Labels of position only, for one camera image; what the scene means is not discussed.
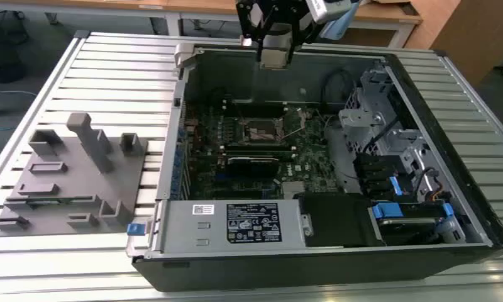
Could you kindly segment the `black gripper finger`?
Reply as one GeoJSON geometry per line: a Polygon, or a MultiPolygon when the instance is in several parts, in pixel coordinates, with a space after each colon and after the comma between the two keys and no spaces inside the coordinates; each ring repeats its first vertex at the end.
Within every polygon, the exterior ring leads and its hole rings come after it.
{"type": "Polygon", "coordinates": [[[289,24],[291,26],[291,41],[289,47],[287,62],[291,62],[294,51],[302,47],[303,43],[311,44],[321,32],[321,24],[311,18],[307,26],[301,29],[301,19],[311,14],[307,1],[290,1],[289,5],[289,24]]]}
{"type": "Polygon", "coordinates": [[[263,41],[275,20],[277,5],[274,1],[245,0],[236,2],[236,9],[244,38],[252,39],[257,43],[256,61],[260,62],[262,58],[263,41]],[[253,22],[252,12],[254,9],[261,13],[257,23],[253,22]]]}

